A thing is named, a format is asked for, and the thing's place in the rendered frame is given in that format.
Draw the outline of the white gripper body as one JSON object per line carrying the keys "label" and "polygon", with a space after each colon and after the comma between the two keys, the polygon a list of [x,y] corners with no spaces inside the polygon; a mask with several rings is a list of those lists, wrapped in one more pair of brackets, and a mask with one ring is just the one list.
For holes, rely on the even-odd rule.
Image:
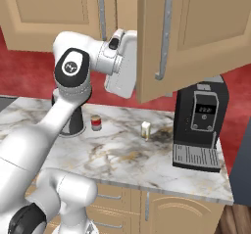
{"label": "white gripper body", "polygon": [[137,31],[128,30],[122,36],[117,53],[118,72],[106,75],[105,89],[122,98],[129,99],[136,83]]}

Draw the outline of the tan base cabinet door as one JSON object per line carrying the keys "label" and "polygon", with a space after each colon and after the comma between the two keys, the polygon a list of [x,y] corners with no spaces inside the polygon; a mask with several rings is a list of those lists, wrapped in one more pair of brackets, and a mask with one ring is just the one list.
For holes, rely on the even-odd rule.
{"label": "tan base cabinet door", "polygon": [[145,221],[146,193],[141,193],[140,234],[214,234],[224,205],[150,193]]}

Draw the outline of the red and tan can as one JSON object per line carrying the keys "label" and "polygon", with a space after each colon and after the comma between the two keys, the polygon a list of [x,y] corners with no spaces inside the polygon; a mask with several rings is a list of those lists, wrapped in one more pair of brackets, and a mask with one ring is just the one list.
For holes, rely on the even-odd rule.
{"label": "red and tan can", "polygon": [[99,131],[102,128],[102,120],[98,115],[93,115],[91,117],[91,128],[93,131]]}

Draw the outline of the small cream carton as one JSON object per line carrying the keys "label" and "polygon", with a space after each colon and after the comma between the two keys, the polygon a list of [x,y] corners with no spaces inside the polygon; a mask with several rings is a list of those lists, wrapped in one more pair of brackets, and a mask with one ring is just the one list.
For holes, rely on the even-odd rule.
{"label": "small cream carton", "polygon": [[148,121],[143,121],[141,123],[141,136],[148,141],[151,132],[151,123]]}

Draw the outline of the black coffee machine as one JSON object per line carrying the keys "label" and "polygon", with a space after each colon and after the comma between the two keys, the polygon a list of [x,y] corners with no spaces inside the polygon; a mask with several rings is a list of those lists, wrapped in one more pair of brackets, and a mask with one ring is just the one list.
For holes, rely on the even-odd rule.
{"label": "black coffee machine", "polygon": [[210,172],[221,170],[217,141],[228,100],[227,85],[220,75],[177,91],[173,166]]}

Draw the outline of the dark grey hob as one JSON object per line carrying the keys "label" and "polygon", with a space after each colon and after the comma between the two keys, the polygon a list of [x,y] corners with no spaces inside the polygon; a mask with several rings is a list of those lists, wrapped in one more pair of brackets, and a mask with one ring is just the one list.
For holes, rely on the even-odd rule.
{"label": "dark grey hob", "polygon": [[0,96],[0,112],[16,100],[16,97]]}

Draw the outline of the tan drawer front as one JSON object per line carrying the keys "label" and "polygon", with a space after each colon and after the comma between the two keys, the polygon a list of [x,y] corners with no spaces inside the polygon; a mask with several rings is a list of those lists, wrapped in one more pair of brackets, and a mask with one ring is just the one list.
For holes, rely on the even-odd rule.
{"label": "tan drawer front", "polygon": [[130,234],[130,217],[126,214],[104,210],[96,207],[88,207],[88,217],[93,221],[102,222],[113,225],[122,225],[122,229],[107,228],[96,225],[100,234]]}
{"label": "tan drawer front", "polygon": [[99,183],[98,194],[122,196],[122,198],[120,200],[109,200],[97,197],[93,206],[118,211],[131,211],[131,192],[128,188]]}

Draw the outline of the tan wall cabinet door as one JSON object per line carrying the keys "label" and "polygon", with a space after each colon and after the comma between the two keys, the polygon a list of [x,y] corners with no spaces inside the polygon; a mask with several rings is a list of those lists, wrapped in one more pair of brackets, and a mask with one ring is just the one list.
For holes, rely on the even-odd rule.
{"label": "tan wall cabinet door", "polygon": [[[104,2],[109,38],[117,28],[116,1]],[[0,27],[10,50],[50,52],[65,30],[103,40],[98,0],[0,0]]]}
{"label": "tan wall cabinet door", "polygon": [[138,0],[138,102],[251,63],[251,0],[173,0],[166,72],[157,80],[164,6]]}

